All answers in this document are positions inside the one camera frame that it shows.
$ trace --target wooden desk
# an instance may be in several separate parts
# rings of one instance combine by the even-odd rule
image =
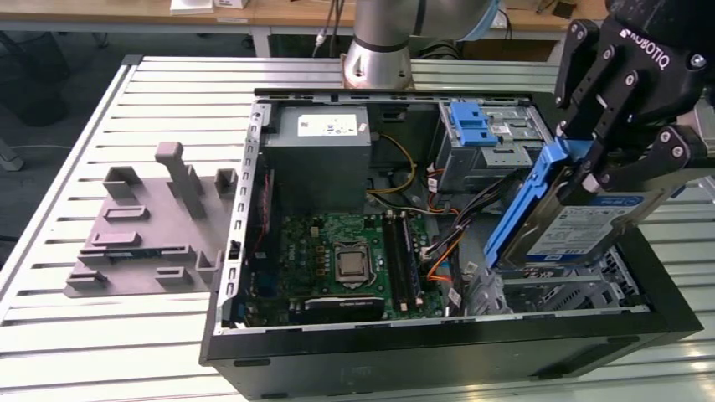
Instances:
[[[68,23],[216,24],[218,18],[252,21],[256,1],[243,10],[216,8],[212,14],[171,15],[171,0],[1,0],[0,20]]]
[[[352,35],[355,2],[347,0],[339,34]],[[318,33],[330,0],[251,0],[243,10],[216,8],[212,14],[169,15],[171,0],[0,0],[0,29],[83,32],[251,34],[259,57],[271,57],[268,36]],[[559,41],[568,21],[550,13],[508,10],[515,39]],[[602,20],[603,0],[580,0],[575,18]],[[492,29],[490,39],[504,37]],[[560,52],[551,59],[560,57]]]
[[[319,27],[326,23],[330,0],[252,0],[255,13],[252,21],[256,25]],[[346,9],[340,18],[340,26],[352,27],[355,22],[355,2],[346,1]],[[507,10],[514,31],[563,31],[568,20],[555,17],[551,13],[536,14],[527,10]],[[603,0],[580,0],[574,18],[603,20],[608,15]]]

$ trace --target robotiq logo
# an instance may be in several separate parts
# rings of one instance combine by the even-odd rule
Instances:
[[[658,66],[660,67],[660,70],[664,71],[666,67],[671,63],[671,57],[663,52],[663,49],[660,49],[658,45],[648,41],[646,38],[642,38],[635,33],[632,33],[630,29],[624,29],[622,31],[622,38],[631,39],[634,42],[636,42],[636,45],[640,46],[640,49],[643,49],[646,54],[656,62]]]

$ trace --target open computer tower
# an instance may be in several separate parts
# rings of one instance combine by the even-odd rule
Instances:
[[[487,268],[559,120],[548,94],[256,92],[202,350],[247,399],[574,377],[702,329],[638,229]]]

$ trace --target yellow wire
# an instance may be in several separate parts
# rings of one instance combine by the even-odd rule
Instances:
[[[407,182],[404,182],[404,184],[399,185],[398,187],[368,190],[370,194],[388,194],[388,193],[396,193],[398,191],[404,190],[412,184],[412,181],[415,180],[415,175],[416,175],[415,161],[412,160],[412,156],[410,155],[410,152],[407,152],[407,149],[404,149],[403,145],[400,145],[400,143],[395,140],[395,138],[392,138],[387,134],[380,134],[380,137],[386,137],[388,140],[392,141],[396,147],[400,148],[400,151],[404,154],[404,157],[410,161],[410,177],[407,179]]]

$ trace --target silver metal panel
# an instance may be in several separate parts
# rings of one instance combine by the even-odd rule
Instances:
[[[216,372],[196,363],[208,294],[68,299],[61,289],[107,194],[100,180],[108,168],[131,164],[140,176],[165,177],[165,169],[151,162],[149,150],[168,139],[184,143],[187,159],[200,175],[238,168],[248,124],[244,108],[254,88],[340,87],[339,63],[145,60],[137,73],[120,68],[0,271],[3,401],[240,400]],[[235,81],[207,78],[219,63],[224,69],[219,72],[230,73]],[[416,88],[431,90],[551,90],[556,74],[543,64],[488,62],[416,61],[414,71]],[[168,79],[176,74],[184,80]],[[184,116],[194,115],[186,119],[172,106],[200,107],[183,108],[190,113]],[[711,188],[692,184],[643,224],[704,324],[703,332],[675,345],[622,358],[579,379],[366,394],[340,400],[715,399],[715,204],[710,194]]]

